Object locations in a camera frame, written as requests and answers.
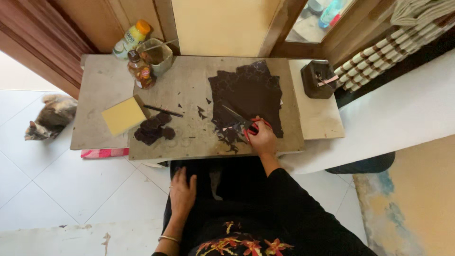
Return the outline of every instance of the floral print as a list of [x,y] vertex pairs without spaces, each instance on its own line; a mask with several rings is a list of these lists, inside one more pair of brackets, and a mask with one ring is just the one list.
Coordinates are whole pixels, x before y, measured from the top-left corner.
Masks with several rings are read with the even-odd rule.
[[[235,225],[234,221],[224,222],[223,226],[227,227],[226,234],[231,233],[231,227],[233,226],[241,227],[240,223]],[[233,233],[238,236],[220,238],[200,244],[195,256],[206,256],[212,251],[217,251],[220,255],[228,253],[229,255],[234,256],[238,256],[239,254],[243,254],[244,256],[263,256],[264,252],[267,256],[283,256],[281,251],[294,247],[281,242],[278,238],[273,240],[273,242],[264,239],[263,245],[268,245],[268,248],[264,250],[261,246],[261,241],[255,240],[250,234],[237,231]]]

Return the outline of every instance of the dark brown sheet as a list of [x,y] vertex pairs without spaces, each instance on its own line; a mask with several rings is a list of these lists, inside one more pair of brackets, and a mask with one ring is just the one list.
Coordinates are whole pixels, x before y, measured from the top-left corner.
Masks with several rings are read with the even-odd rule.
[[272,125],[278,138],[283,137],[279,117],[281,109],[281,89],[279,76],[272,76],[265,61],[238,67],[236,72],[218,71],[216,77],[209,77],[212,88],[213,118],[217,132],[227,138],[228,144],[234,144],[241,134],[239,122],[223,107],[226,105],[245,119],[257,115]]

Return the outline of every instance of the glass pane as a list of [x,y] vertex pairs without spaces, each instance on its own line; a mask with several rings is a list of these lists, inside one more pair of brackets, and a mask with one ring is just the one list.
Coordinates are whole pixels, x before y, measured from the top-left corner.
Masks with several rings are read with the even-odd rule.
[[353,0],[308,0],[286,41],[320,43]]

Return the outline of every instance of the calico cat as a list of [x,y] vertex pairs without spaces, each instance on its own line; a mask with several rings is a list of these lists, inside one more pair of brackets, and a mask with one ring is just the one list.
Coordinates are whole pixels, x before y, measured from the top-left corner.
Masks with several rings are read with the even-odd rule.
[[56,138],[74,119],[77,100],[70,96],[53,94],[43,97],[46,104],[36,120],[30,121],[25,131],[25,140]]

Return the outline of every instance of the brown sauce bottle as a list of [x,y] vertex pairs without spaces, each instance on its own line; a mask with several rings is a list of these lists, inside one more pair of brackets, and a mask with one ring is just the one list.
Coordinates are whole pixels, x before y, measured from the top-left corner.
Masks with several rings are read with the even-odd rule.
[[141,89],[149,89],[155,85],[157,77],[153,75],[153,72],[139,56],[136,50],[128,52],[128,70],[136,81],[136,85]]

